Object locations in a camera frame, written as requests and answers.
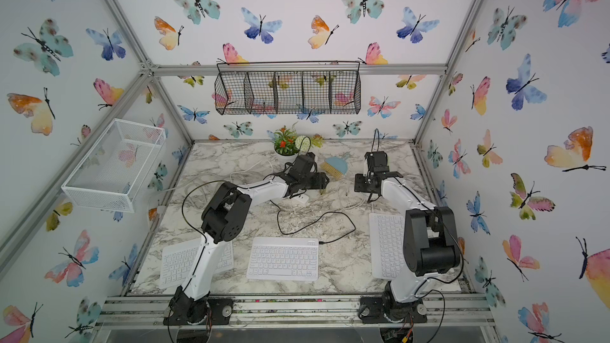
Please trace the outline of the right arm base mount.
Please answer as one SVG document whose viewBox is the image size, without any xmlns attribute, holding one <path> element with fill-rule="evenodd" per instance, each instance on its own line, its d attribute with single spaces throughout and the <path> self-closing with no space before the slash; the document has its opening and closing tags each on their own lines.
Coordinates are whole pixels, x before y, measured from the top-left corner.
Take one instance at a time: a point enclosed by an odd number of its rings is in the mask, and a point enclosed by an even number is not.
<svg viewBox="0 0 610 343">
<path fill-rule="evenodd" d="M 427 309 L 422 300 L 399 303 L 392 292 L 385 291 L 379 296 L 360 298 L 357 317 L 364 324 L 404 323 L 408 325 L 426 323 Z"/>
</svg>

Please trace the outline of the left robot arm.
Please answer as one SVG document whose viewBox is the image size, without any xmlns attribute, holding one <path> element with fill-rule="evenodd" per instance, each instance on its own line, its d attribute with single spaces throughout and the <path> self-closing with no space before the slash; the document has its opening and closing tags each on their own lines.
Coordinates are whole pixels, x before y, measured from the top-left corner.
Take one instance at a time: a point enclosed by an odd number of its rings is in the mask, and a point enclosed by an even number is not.
<svg viewBox="0 0 610 343">
<path fill-rule="evenodd" d="M 200 245 L 190 274 L 174 294 L 189 302 L 210 294 L 211 281 L 225 246 L 243 230 L 250 208 L 262 203 L 290 198 L 304 190 L 324 189 L 330 180 L 318 170 L 315 154 L 298 155 L 284 170 L 255 184 L 238 185 L 224 181 L 203 210 Z"/>
</svg>

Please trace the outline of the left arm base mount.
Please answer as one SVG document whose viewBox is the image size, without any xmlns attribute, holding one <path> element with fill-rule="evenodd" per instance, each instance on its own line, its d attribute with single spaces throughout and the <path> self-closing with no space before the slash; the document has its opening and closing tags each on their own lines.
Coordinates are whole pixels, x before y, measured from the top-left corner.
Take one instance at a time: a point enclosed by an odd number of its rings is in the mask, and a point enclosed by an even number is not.
<svg viewBox="0 0 610 343">
<path fill-rule="evenodd" d="M 164 326 L 228 326 L 234 300 L 205 295 L 199 300 L 189 298 L 179 286 L 170 299 Z"/>
</svg>

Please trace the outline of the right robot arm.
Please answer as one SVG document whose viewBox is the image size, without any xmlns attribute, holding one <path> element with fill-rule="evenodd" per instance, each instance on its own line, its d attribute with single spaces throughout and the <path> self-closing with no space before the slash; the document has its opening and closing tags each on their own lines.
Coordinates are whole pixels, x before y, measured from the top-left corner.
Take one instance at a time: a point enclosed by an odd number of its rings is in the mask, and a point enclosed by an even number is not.
<svg viewBox="0 0 610 343">
<path fill-rule="evenodd" d="M 355 176 L 354 190 L 385 199 L 403 220 L 405 268 L 387 285 L 389 303 L 414 303 L 440 284 L 459 279 L 463 263 L 454 212 L 418 195 L 400 173 L 389 168 L 386 152 L 365 154 L 365 172 Z"/>
</svg>

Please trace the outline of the white power strip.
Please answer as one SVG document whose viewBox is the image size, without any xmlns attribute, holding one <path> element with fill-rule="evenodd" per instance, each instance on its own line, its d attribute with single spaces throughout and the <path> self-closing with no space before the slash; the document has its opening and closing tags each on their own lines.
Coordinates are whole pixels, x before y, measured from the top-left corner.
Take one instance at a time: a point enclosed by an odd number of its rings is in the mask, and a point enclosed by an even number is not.
<svg viewBox="0 0 610 343">
<path fill-rule="evenodd" d="M 296 195 L 288 199 L 292 206 L 306 206 L 309 202 L 309 196 L 305 194 Z"/>
</svg>

